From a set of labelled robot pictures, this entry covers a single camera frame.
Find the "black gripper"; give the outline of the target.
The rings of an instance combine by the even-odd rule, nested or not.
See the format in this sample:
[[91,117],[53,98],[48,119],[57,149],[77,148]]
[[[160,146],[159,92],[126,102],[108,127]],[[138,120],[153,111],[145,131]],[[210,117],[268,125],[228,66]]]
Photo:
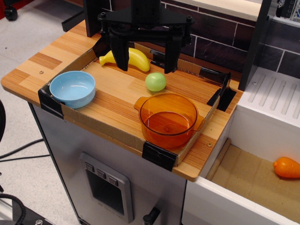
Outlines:
[[125,9],[102,12],[102,37],[111,46],[116,65],[128,70],[128,42],[166,42],[165,74],[177,68],[183,45],[191,43],[191,26],[195,22],[190,15],[173,12],[162,6],[159,0],[132,0]]

